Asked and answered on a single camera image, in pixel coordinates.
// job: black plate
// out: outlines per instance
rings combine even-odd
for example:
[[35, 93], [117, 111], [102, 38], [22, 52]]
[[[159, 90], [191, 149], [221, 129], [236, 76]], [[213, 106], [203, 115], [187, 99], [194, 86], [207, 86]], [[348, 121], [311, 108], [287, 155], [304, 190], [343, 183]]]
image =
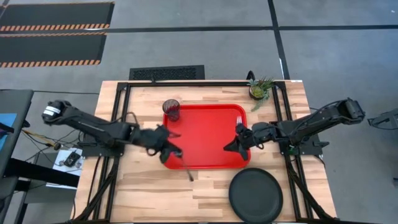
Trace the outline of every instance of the black plate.
[[232, 209], [246, 223], [271, 223], [282, 210], [283, 201], [278, 181], [262, 169], [242, 170], [229, 186]]

